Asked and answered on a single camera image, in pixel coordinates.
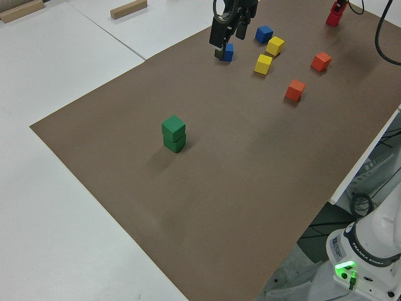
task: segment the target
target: green cube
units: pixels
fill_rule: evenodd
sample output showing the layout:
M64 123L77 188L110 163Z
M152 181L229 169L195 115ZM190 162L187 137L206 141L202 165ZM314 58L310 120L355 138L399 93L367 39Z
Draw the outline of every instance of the green cube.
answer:
M164 146L166 146L166 148L168 148L172 152L179 152L179 151L181 151L181 148L183 148L185 143L187 142L187 135L184 134L176 142L172 142L169 139L167 139L165 136L163 136L163 142L164 142Z
M173 115L162 123L162 133L164 140L176 142L185 134L185 123Z

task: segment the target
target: brown mat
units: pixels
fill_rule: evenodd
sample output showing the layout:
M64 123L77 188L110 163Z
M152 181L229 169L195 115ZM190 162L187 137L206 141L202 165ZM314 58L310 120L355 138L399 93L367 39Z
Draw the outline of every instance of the brown mat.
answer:
M207 29L32 125L191 301L252 300L400 103L378 18L347 9L331 28L332 4L262 0L232 63ZM286 40L266 77L253 73L264 24ZM381 40L398 55L401 29ZM310 68L321 51L326 73ZM283 100L294 78L297 106ZM179 154L161 134L173 114Z

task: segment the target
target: green indicator light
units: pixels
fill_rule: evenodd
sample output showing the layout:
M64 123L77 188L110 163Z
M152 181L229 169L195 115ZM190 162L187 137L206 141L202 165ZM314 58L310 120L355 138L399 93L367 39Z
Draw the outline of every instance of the green indicator light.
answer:
M336 270L340 270L342 268L346 268L346 267L353 267L355 265L355 261L347 261L344 263L339 263L335 266Z

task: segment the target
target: orange cube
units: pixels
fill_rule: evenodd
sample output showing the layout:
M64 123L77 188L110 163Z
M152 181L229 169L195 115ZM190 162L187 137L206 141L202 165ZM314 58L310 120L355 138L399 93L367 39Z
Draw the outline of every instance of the orange cube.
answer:
M298 102L305 87L306 85L303 82L300 82L299 80L293 80L289 84L286 92L286 97L294 100L295 102Z
M311 66L319 72L322 72L327 69L327 66L330 64L330 62L331 56L325 52L321 52L315 55Z

